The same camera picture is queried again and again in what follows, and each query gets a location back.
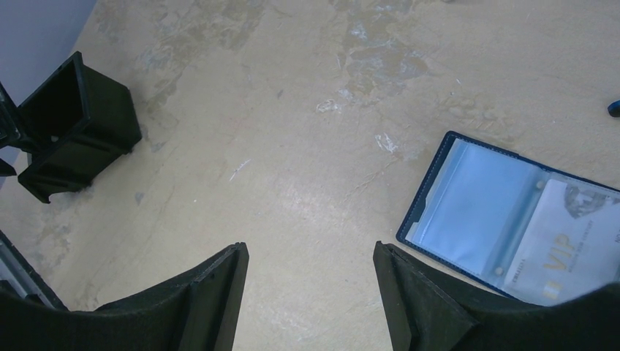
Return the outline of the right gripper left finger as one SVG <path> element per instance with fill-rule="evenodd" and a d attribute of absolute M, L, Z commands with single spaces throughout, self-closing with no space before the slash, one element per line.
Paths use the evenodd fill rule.
<path fill-rule="evenodd" d="M 243 242 L 92 312 L 1 293 L 2 350 L 231 350 L 249 251 Z"/>

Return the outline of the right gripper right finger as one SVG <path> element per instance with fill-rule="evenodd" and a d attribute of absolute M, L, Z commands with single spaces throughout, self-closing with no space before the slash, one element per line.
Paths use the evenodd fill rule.
<path fill-rule="evenodd" d="M 618 350 L 619 284 L 556 306 L 493 294 L 393 244 L 373 253 L 394 350 Z"/>

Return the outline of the white VIP credit card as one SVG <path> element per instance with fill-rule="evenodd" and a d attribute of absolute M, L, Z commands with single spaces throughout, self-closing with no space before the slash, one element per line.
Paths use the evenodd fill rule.
<path fill-rule="evenodd" d="M 619 281 L 619 193 L 549 179 L 507 271 L 503 290 L 552 306 Z"/>

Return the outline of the black card tray box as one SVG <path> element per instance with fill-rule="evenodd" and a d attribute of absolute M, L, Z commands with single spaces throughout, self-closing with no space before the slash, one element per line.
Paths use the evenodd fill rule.
<path fill-rule="evenodd" d="M 74 52 L 18 107 L 43 137 L 18 182 L 42 203 L 79 192 L 120 156 L 132 152 L 142 134 L 129 89 L 86 66 Z"/>

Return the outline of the black aluminium mounting rail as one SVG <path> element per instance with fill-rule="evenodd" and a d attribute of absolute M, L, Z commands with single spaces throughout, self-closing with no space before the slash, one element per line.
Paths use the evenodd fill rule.
<path fill-rule="evenodd" d="M 1 291 L 52 309 L 68 310 L 3 232 L 1 232 Z"/>

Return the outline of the blue handled pliers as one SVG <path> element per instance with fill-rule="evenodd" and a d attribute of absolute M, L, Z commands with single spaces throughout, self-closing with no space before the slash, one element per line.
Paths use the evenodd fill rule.
<path fill-rule="evenodd" d="M 619 118 L 620 117 L 620 100 L 617 100 L 609 104 L 609 106 L 607 107 L 607 111 L 608 111 L 609 116 L 613 118 Z"/>

